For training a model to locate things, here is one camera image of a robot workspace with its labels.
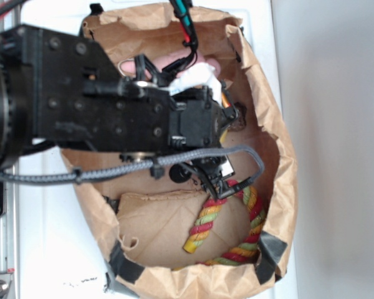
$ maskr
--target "cable connector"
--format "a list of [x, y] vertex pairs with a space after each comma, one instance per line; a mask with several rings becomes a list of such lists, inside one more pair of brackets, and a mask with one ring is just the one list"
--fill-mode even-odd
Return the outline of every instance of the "cable connector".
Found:
[[153, 166], [150, 168], [150, 174], [155, 179], [160, 179], [165, 175], [165, 169], [158, 162], [157, 157], [151, 158]]
[[83, 171], [81, 167], [74, 167], [72, 170], [72, 174], [76, 176], [75, 177], [76, 184], [80, 185], [83, 183], [83, 179], [82, 179]]

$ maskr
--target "cable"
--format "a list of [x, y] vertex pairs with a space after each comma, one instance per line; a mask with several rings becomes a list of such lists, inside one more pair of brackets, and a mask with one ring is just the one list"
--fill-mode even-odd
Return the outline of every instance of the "cable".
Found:
[[[158, 157], [156, 162], [160, 166], [168, 166], [173, 164], [179, 164], [185, 161], [191, 161], [193, 159], [208, 158], [208, 157], [218, 157], [227, 156], [229, 154], [238, 153], [240, 151], [245, 151], [249, 153], [256, 161], [259, 166], [259, 171], [252, 175], [245, 181], [255, 180], [264, 171], [264, 164], [259, 155], [249, 146], [238, 145], [233, 148], [202, 148], [195, 149], [193, 151], [188, 151], [180, 154], [173, 154], [169, 156]], [[150, 169], [153, 167], [154, 162], [152, 160], [144, 160], [141, 162], [130, 163], [126, 165], [117, 166], [108, 169], [99, 169], [94, 171], [81, 171], [79, 168], [75, 168], [72, 173], [66, 174], [54, 174], [47, 176], [23, 176], [14, 175], [4, 172], [0, 172], [0, 181], [8, 181], [12, 183], [19, 184], [30, 184], [30, 185], [53, 185], [53, 184], [70, 184], [70, 183], [97, 183], [106, 181], [109, 179], [115, 179], [117, 177], [123, 176], [128, 173], [133, 173], [135, 171]]]
[[28, 0], [12, 0], [0, 4], [0, 19], [4, 17], [11, 9], [14, 9], [16, 6], [25, 3]]

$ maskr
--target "black tape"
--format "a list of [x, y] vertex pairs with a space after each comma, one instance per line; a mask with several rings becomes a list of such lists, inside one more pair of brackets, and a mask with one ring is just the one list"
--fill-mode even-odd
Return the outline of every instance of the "black tape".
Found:
[[117, 293], [125, 294], [125, 295], [131, 296], [133, 298], [139, 298], [140, 297], [135, 292], [133, 292], [131, 289], [129, 289], [128, 287], [126, 287], [124, 284], [120, 283], [116, 279], [114, 273], [112, 272], [112, 269], [111, 269], [111, 266], [109, 265], [109, 263], [106, 262], [105, 265], [108, 268], [108, 272], [105, 274], [105, 276], [107, 278], [107, 284], [104, 286], [104, 293], [107, 293], [110, 290], [111, 292], [117, 292]]
[[256, 267], [256, 275], [259, 283], [268, 282], [276, 272], [277, 264], [288, 244], [279, 238], [262, 231], [258, 246], [262, 253], [261, 263]]
[[130, 283], [135, 283], [144, 271], [143, 266], [126, 259], [119, 241], [112, 249], [109, 264], [115, 275], [119, 275]]

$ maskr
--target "metal frame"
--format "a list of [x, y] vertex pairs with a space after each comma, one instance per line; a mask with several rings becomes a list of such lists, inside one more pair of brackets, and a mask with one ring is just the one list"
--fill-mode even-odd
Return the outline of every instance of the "metal frame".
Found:
[[[20, 8], [11, 11], [0, 21], [0, 32], [9, 29], [21, 20]], [[17, 172], [17, 166], [9, 170]], [[19, 298], [19, 225], [18, 225], [18, 187], [15, 184], [4, 185], [3, 211], [0, 217], [0, 298]]]

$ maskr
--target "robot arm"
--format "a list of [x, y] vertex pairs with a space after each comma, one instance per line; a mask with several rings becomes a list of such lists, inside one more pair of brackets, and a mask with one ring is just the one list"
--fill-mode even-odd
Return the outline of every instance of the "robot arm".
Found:
[[[191, 53], [161, 71], [139, 55], [135, 78], [121, 77], [93, 40], [25, 25], [0, 34], [0, 180], [83, 183], [146, 168], [160, 178], [164, 165], [177, 164], [175, 181], [194, 173], [214, 198], [253, 183], [264, 169], [260, 157], [246, 146], [222, 149], [219, 142], [237, 117], [232, 101], [224, 108], [212, 99], [208, 87], [173, 96], [166, 89], [194, 60], [198, 47], [188, 6], [183, 1], [171, 2]], [[146, 70], [151, 74], [149, 81]], [[34, 138], [45, 142], [33, 145]], [[22, 179], [3, 172], [20, 156], [54, 145], [118, 152], [124, 160], [145, 159], [96, 176], [78, 169], [45, 179]], [[223, 172], [226, 155], [242, 150], [254, 157], [260, 170], [229, 187], [225, 179], [230, 174]]]

